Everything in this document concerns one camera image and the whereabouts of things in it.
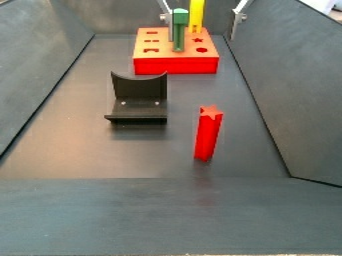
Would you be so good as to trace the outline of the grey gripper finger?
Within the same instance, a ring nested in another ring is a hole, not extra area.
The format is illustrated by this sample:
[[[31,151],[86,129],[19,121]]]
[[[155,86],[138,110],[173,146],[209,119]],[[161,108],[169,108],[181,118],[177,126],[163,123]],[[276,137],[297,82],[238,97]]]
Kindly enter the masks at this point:
[[[250,3],[252,3],[252,0],[241,0],[237,7],[233,9],[233,22],[232,22],[232,29],[230,29],[230,40],[234,40],[238,25],[242,23],[242,21],[248,17],[248,15],[245,13],[245,10],[248,9]]]
[[[157,0],[157,1],[158,1],[161,9],[163,11],[163,13],[159,15],[159,18],[169,25],[169,41],[173,42],[174,41],[174,35],[173,35],[173,10],[171,10],[166,0]]]

